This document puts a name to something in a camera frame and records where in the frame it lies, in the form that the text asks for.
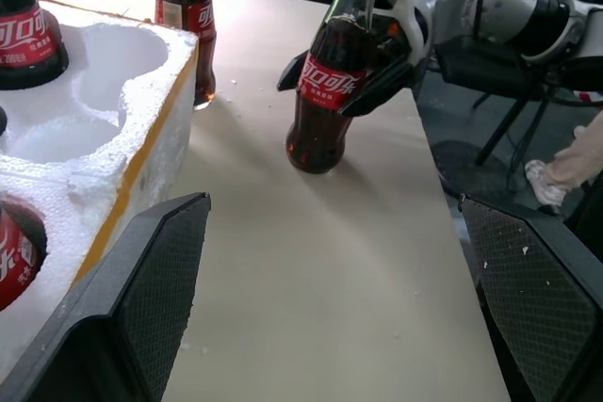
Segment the table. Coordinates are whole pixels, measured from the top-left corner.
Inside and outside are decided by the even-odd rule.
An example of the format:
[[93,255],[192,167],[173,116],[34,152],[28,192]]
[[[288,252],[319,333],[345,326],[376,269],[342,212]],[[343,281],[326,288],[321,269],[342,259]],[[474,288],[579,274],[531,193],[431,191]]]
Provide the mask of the table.
[[[154,0],[58,1],[153,17]],[[334,171],[301,173],[275,84],[326,6],[214,5],[219,92],[172,191],[213,209],[164,400],[508,401],[410,91],[354,120]]]

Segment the coca-cola bottle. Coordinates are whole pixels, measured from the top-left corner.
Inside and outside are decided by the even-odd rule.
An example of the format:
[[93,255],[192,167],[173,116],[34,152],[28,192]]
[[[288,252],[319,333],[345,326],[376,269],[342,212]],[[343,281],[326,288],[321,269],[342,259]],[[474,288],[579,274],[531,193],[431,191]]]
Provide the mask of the coca-cola bottle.
[[40,271],[46,250],[41,220],[19,204],[0,204],[0,311],[16,300]]
[[45,84],[68,65],[54,18],[38,0],[0,0],[0,89]]
[[374,51],[370,23],[375,0],[334,0],[318,29],[297,86],[295,120],[286,138],[291,163],[309,173],[334,168],[351,118],[337,110],[367,76]]
[[189,30],[199,36],[194,108],[207,107],[216,93],[213,70],[216,27],[211,0],[156,0],[155,22]]

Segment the black stand leg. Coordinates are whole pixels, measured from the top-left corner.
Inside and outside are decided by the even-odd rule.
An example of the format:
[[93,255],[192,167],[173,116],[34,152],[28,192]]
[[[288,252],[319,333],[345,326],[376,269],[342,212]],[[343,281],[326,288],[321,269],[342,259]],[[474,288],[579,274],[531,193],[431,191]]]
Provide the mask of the black stand leg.
[[477,110],[480,108],[480,105],[485,103],[490,97],[490,93],[483,93],[482,96],[471,106],[471,110]]
[[521,111],[530,101],[530,97],[526,96],[523,99],[518,99],[509,110],[509,113],[505,116],[505,118],[500,122],[496,131],[490,136],[488,142],[481,148],[480,153],[475,159],[475,165],[481,167],[486,159],[490,156],[496,145],[499,143],[500,139],[507,133],[511,125],[517,119]]
[[517,171],[519,165],[521,165],[522,161],[524,160],[524,156],[526,155],[526,152],[530,147],[531,141],[534,138],[534,135],[536,134],[536,130],[540,125],[540,121],[543,120],[543,116],[545,115],[546,108],[549,104],[550,100],[544,98],[544,100],[538,106],[538,111],[536,112],[536,115],[534,116],[530,127],[528,128],[524,136],[521,138],[517,150],[515,150],[515,153],[513,153],[513,158],[511,159],[510,165],[510,171],[512,173],[515,173]]

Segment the white styrofoam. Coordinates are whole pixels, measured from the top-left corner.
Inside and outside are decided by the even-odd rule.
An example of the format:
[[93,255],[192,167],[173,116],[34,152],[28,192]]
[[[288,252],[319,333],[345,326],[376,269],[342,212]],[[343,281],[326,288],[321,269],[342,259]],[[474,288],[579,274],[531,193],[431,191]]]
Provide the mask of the white styrofoam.
[[[70,65],[44,86],[0,91],[8,116],[0,194],[32,206],[48,238],[37,278],[0,312],[0,382],[66,294],[101,227],[116,216],[118,193],[127,205],[112,218],[103,252],[135,214],[165,199],[190,133],[194,35],[41,4],[60,22]],[[173,104],[166,102],[170,93]],[[152,128],[158,135],[149,134]],[[137,153],[144,163],[125,187]]]

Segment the shoe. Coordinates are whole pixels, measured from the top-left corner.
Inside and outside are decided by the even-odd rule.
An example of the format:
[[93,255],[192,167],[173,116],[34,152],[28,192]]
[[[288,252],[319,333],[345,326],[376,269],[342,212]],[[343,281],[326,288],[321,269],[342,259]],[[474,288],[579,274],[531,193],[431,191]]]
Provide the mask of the shoe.
[[574,138],[578,138],[578,136],[581,136],[582,134],[584,134],[585,130],[586,130],[586,126],[576,126],[574,128]]
[[544,205],[561,206],[568,191],[558,185],[545,181],[546,164],[541,160],[532,160],[526,164],[526,178],[530,181],[536,199]]

